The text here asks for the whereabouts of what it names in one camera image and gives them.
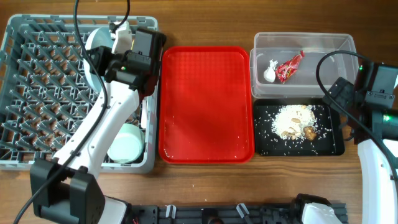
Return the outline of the silver knife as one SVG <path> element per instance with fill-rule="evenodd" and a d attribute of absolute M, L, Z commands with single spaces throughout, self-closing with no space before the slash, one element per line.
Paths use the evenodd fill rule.
<path fill-rule="evenodd" d="M 141 128 L 147 128 L 147 120 L 148 120 L 148 109 L 147 109 L 147 99 L 144 98 L 142 101 L 142 108 L 141 108 Z"/>

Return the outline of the light blue plate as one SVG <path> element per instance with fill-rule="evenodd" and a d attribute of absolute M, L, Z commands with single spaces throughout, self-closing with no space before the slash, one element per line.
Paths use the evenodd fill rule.
<path fill-rule="evenodd" d="M 100 46 L 111 48 L 113 44 L 114 41 L 111 39 L 109 29 L 106 27 L 100 27 L 95 29 L 88 36 L 88 39 L 85 44 L 85 49 L 90 50 Z M 94 72 L 90 71 L 90 65 L 86 60 L 83 61 L 83 69 L 88 86 L 91 89 L 93 89 L 95 92 L 99 93 L 102 90 L 100 81 L 98 80 L 98 77 L 94 74 Z"/>

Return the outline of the green bowl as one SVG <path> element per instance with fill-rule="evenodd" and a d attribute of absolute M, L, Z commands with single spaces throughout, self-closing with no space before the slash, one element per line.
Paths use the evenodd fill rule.
<path fill-rule="evenodd" d="M 133 124 L 123 124 L 107 154 L 114 162 L 126 164 L 139 158 L 144 150 L 144 133 Z"/>

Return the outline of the rice and meat leftovers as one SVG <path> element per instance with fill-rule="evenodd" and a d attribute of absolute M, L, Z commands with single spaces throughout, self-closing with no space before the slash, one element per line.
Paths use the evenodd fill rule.
<path fill-rule="evenodd" d="M 301 141 L 317 137 L 317 118 L 313 105 L 286 105 L 271 119 L 272 132 L 281 139 Z"/>

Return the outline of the red candy wrapper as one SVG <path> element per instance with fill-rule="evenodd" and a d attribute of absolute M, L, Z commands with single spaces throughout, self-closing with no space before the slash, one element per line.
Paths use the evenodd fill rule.
<path fill-rule="evenodd" d="M 302 59 L 305 57 L 303 50 L 292 59 L 279 65 L 275 71 L 276 77 L 281 83 L 285 83 L 298 70 Z"/>

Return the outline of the white napkin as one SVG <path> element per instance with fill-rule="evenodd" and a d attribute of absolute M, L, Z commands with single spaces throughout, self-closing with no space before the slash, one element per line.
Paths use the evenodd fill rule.
<path fill-rule="evenodd" d="M 267 82 L 274 83 L 276 78 L 276 68 L 277 68 L 278 61 L 277 60 L 270 60 L 268 68 L 264 71 L 263 75 Z"/>

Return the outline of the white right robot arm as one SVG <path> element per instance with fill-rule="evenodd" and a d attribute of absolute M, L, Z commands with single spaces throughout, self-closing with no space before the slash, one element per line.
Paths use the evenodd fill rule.
<path fill-rule="evenodd" d="M 358 147 L 363 223 L 397 223 L 397 67 L 365 62 L 354 83 L 338 78 L 322 98 L 346 116 Z"/>

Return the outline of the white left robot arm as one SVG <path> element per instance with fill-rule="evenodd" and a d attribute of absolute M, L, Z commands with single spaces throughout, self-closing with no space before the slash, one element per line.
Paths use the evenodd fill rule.
<path fill-rule="evenodd" d="M 159 78 L 162 44 L 141 44 L 121 54 L 109 47 L 85 51 L 89 69 L 102 91 L 72 138 L 48 161 L 30 168 L 32 205 L 37 217 L 55 223 L 129 223 L 131 204 L 107 197 L 97 177 L 117 133 L 154 91 Z"/>

